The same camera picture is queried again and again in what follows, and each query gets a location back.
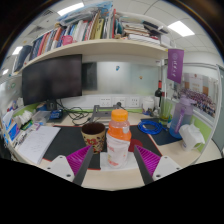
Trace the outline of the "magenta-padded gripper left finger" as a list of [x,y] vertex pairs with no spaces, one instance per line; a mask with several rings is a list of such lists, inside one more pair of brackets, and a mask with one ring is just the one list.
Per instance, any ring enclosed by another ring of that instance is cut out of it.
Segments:
[[68,156],[59,155],[48,164],[46,170],[56,176],[81,186],[92,156],[93,147],[86,146]]

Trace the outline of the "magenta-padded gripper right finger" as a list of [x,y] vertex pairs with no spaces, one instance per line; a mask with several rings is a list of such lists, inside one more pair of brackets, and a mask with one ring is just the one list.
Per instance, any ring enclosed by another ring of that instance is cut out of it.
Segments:
[[134,146],[134,156],[145,185],[182,169],[169,156],[158,156],[138,145]]

